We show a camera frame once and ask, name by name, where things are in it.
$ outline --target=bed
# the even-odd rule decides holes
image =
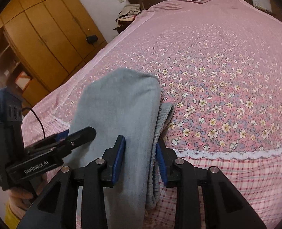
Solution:
[[[144,9],[133,24],[34,107],[46,134],[70,127],[89,83],[118,67],[151,72],[162,102],[176,104],[167,147],[197,167],[218,166],[274,228],[282,218],[282,23],[251,0],[129,1]],[[26,145],[42,138],[32,114],[22,130]],[[174,227],[176,191],[161,184],[160,197],[145,228]]]

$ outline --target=flower pattern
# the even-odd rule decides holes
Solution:
[[[167,146],[227,152],[282,148],[282,54],[271,36],[257,38],[232,25],[176,23],[169,13],[172,23],[140,25],[134,37],[122,38],[97,64],[57,89],[53,117],[70,123],[84,87],[127,67],[157,76],[161,101],[175,104]]]

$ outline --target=light blue towel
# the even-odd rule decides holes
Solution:
[[[156,77],[120,68],[91,83],[79,100],[69,134],[86,126],[97,134],[91,144],[74,149],[65,164],[86,166],[113,147],[118,135],[126,139],[119,182],[104,188],[110,229],[142,228],[145,208],[154,208],[159,199],[156,143],[174,109],[170,103],[160,104],[160,94]]]

